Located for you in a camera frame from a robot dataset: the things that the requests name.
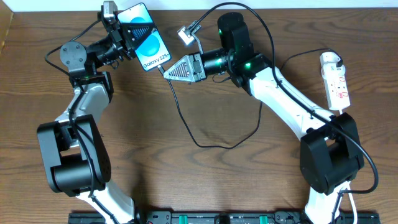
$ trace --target power strip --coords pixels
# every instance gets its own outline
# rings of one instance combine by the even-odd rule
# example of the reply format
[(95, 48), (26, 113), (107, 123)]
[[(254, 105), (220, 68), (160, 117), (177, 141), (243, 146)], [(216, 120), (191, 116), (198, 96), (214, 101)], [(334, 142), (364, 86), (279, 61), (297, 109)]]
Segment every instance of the power strip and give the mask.
[(325, 82), (329, 110), (340, 111), (350, 105), (346, 83), (346, 67), (336, 64), (341, 58), (333, 52), (325, 52), (320, 57), (321, 74)]

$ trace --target blue circle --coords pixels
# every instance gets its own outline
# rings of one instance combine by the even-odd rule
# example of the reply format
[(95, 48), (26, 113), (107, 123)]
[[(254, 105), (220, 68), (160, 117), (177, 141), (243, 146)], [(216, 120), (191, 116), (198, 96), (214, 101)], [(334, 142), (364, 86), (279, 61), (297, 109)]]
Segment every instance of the blue circle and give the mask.
[(135, 17), (131, 20), (131, 23), (144, 23), (145, 19), (142, 17)]
[(151, 34), (137, 49), (139, 53), (146, 57), (154, 56), (160, 49), (159, 40)]

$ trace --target wooden tabletop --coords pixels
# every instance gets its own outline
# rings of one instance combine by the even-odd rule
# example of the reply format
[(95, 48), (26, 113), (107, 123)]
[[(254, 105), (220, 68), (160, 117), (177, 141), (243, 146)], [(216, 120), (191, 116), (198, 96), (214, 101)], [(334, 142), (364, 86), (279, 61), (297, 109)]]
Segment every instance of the wooden tabletop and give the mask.
[[(204, 50), (221, 46), (216, 11), (198, 36)], [(256, 50), (271, 56), (269, 39), (248, 11), (240, 11)], [(398, 9), (257, 10), (275, 42), (277, 65), (288, 56), (331, 47), (344, 58), (351, 106), (363, 147), (374, 159), (379, 187), (355, 195), (359, 211), (376, 211), (395, 223), (398, 206)], [(204, 11), (152, 11), (172, 61), (197, 51), (176, 31)], [(66, 223), (72, 211), (92, 211), (85, 202), (48, 187), (37, 142), (39, 124), (53, 121), (72, 98), (67, 77), (44, 55), (96, 19), (96, 12), (16, 13), (0, 57), (0, 222)], [(106, 35), (101, 25), (83, 38)], [(284, 70), (291, 84), (327, 108), (319, 53), (292, 59)], [(58, 52), (50, 59), (62, 65)], [(309, 186), (299, 171), (299, 140), (268, 107), (258, 132), (233, 150), (200, 149), (178, 116), (167, 82), (138, 60), (111, 72), (114, 96), (98, 124), (112, 164), (112, 179), (137, 204), (175, 211), (273, 211), (304, 208)], [(182, 113), (200, 144), (232, 146), (256, 126), (259, 101), (231, 82), (175, 83)], [(373, 182), (369, 164), (352, 189)], [(350, 211), (348, 199), (343, 209)]]

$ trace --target white cable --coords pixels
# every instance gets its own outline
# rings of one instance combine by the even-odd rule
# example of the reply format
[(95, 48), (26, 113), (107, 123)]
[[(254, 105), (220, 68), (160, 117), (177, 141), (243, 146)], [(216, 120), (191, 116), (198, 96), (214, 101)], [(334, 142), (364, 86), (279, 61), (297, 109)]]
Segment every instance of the white cable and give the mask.
[(354, 221), (353, 224), (356, 224), (356, 222), (358, 221), (358, 214), (356, 213), (356, 207), (355, 207), (355, 202), (354, 202), (354, 197), (353, 194), (348, 193), (348, 197), (349, 197), (349, 201), (351, 202), (351, 206), (353, 208), (353, 214), (354, 214)]

